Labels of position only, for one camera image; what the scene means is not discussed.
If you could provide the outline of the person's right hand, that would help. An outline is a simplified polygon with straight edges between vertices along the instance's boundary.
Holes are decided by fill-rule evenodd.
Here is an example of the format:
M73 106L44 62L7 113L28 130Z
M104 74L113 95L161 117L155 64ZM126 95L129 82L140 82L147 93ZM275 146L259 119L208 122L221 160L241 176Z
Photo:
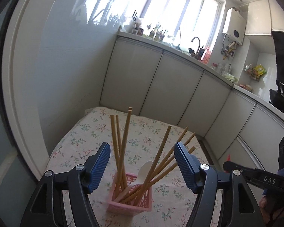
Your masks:
M284 219L284 207L273 210L273 199L263 196L259 201L259 208L263 217L265 226L278 226Z

